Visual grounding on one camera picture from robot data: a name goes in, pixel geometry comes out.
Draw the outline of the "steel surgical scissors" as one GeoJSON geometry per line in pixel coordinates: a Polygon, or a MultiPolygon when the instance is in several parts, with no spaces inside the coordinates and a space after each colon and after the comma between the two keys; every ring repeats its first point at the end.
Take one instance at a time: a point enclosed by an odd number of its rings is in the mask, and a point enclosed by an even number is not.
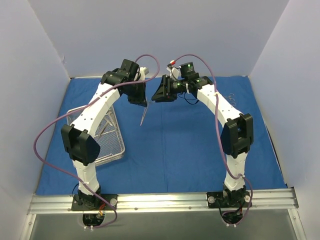
{"type": "Polygon", "coordinates": [[[143,111],[143,114],[142,114],[142,117],[141,117],[141,121],[140,121],[140,125],[139,125],[140,127],[143,125],[143,122],[144,122],[144,119],[146,117],[147,111],[148,111],[148,109],[149,109],[149,107],[150,107],[150,105],[152,103],[153,103],[152,101],[147,102],[147,106],[144,108],[144,111],[143,111]]]}

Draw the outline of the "wire mesh instrument tray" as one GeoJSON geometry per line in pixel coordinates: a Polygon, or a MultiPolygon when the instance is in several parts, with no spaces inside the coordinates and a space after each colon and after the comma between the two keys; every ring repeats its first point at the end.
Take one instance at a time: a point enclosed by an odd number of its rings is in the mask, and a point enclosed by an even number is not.
{"type": "Polygon", "coordinates": [[[113,107],[101,116],[87,116],[83,107],[68,111],[68,115],[74,115],[82,111],[78,118],[74,118],[69,125],[61,128],[61,136],[64,150],[73,160],[73,166],[78,170],[85,167],[96,167],[117,160],[125,152],[124,141],[115,116],[113,107]],[[112,122],[103,134],[98,137],[100,123],[105,115],[112,122]]]}

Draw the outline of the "blue surgical drape cloth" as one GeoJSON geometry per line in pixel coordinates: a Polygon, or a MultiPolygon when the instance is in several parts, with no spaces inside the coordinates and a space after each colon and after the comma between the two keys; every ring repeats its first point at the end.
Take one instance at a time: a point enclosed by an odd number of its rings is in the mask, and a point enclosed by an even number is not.
{"type": "MultiPolygon", "coordinates": [[[[250,80],[246,76],[218,77],[225,97],[234,94],[236,108],[251,114],[254,142],[245,176],[255,190],[284,189],[279,168],[250,80]]],[[[203,104],[152,103],[140,126],[144,108],[122,96],[114,110],[125,145],[121,159],[97,167],[105,194],[215,192],[223,188],[226,169],[216,136],[215,117],[203,104]]]]}

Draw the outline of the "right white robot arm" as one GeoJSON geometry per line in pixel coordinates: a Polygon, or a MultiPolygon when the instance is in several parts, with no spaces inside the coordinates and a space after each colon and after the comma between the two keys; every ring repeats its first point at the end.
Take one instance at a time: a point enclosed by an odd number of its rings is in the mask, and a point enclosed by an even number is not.
{"type": "Polygon", "coordinates": [[[151,100],[156,103],[173,102],[179,94],[192,94],[214,114],[218,144],[226,167],[222,193],[223,203],[234,206],[240,201],[239,190],[245,186],[245,162],[254,141],[253,117],[243,114],[232,106],[216,86],[214,78],[200,76],[192,62],[175,67],[172,60],[167,65],[169,75],[163,75],[160,85],[151,100]]]}

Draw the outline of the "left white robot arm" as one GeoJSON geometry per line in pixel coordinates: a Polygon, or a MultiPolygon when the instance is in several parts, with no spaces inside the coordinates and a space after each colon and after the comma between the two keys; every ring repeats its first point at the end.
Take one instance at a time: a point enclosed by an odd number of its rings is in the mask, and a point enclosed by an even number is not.
{"type": "Polygon", "coordinates": [[[94,139],[98,126],[110,107],[127,95],[129,103],[146,107],[145,77],[147,67],[124,59],[121,67],[107,71],[101,78],[89,106],[70,124],[61,129],[65,151],[73,161],[77,176],[80,178],[78,192],[83,204],[90,210],[100,206],[100,189],[96,174],[95,161],[100,154],[100,145],[94,139]]]}

